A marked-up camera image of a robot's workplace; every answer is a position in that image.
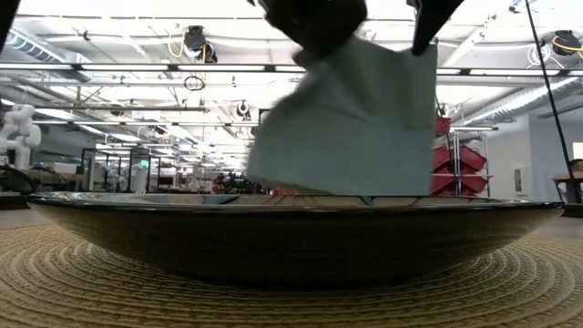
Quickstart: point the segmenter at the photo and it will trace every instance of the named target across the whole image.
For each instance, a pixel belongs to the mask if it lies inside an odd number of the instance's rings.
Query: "large dark bowl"
[[[222,282],[326,286],[437,271],[511,243],[562,203],[438,197],[42,193],[30,206],[129,258]]]

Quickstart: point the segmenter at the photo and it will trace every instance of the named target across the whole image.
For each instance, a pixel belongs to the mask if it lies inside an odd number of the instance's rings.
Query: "ceiling light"
[[[73,114],[65,112],[65,110],[61,109],[45,109],[45,108],[37,108],[35,109],[36,113],[47,115],[51,118],[62,118],[62,119],[75,119],[79,118]]]
[[[169,125],[172,125],[172,123],[168,123],[168,122],[137,122],[137,121],[131,121],[131,122],[125,122],[126,125],[131,125],[131,126],[159,126],[159,127],[166,127]]]
[[[437,68],[437,75],[458,75],[462,72],[461,69],[455,68]]]
[[[80,127],[81,127],[82,129],[84,129],[85,131],[88,131],[88,132],[91,132],[91,133],[95,133],[95,134],[97,134],[97,135],[103,135],[103,134],[105,134],[105,132],[103,132],[103,131],[101,131],[101,130],[98,130],[98,129],[96,129],[96,128],[91,128],[91,127],[84,126],[84,125],[80,125]]]
[[[106,122],[106,121],[75,121],[73,122],[78,125],[119,125],[119,122]]]
[[[193,64],[193,65],[179,65],[179,70],[187,71],[187,72],[260,72],[265,70],[264,65],[201,65],[201,64]]]
[[[303,67],[297,66],[276,66],[276,72],[286,72],[286,73],[305,73],[306,70]]]
[[[200,158],[195,158],[195,157],[183,157],[182,159],[189,161],[189,162],[199,162]]]
[[[181,127],[224,127],[225,123],[210,123],[210,122],[182,122],[179,123]]]
[[[31,64],[31,63],[0,63],[0,69],[18,70],[72,70],[73,67],[67,64]]]
[[[109,136],[111,136],[113,138],[118,138],[118,139],[124,140],[124,141],[141,141],[141,139],[138,137],[125,135],[125,134],[119,134],[119,133],[110,134]]]
[[[558,69],[549,69],[547,75],[555,76],[560,73]],[[542,77],[541,69],[472,69],[472,76],[490,76],[490,77]]]
[[[33,124],[61,125],[61,124],[69,124],[69,122],[67,122],[67,121],[54,121],[54,120],[41,120],[41,121],[33,121]]]
[[[232,127],[258,127],[259,122],[243,122],[243,123],[231,123]]]
[[[144,147],[172,147],[174,144],[142,144]]]
[[[166,71],[166,65],[103,65],[103,64],[84,64],[81,66],[84,70],[93,71]]]
[[[451,127],[450,131],[496,131],[496,127]]]
[[[164,154],[168,154],[168,155],[174,155],[173,149],[156,149],[156,151],[164,153]]]

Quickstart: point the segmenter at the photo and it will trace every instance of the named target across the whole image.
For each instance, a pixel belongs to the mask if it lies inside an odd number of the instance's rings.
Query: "towel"
[[[427,195],[437,49],[394,52],[357,37],[307,74],[259,128],[247,174],[336,195]]]

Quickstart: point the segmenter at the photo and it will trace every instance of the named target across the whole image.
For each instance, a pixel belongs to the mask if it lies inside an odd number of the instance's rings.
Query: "woven placemat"
[[[54,225],[0,231],[1,327],[579,327],[583,243],[530,236],[449,270],[365,290],[197,282]]]

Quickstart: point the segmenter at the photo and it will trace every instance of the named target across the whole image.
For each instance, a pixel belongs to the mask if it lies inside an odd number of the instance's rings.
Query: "yellow cable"
[[[186,35],[186,31],[184,31],[182,33],[182,38],[180,40],[180,53],[179,54],[175,54],[174,51],[172,51],[172,46],[171,46],[171,40],[172,40],[172,35],[168,36],[168,52],[170,52],[170,54],[172,56],[174,56],[175,58],[180,58],[182,57],[182,54],[184,53],[184,36]]]
[[[553,45],[558,46],[561,49],[570,50],[570,51],[581,51],[583,48],[574,48],[570,46],[563,46],[557,43],[558,36],[553,37]]]

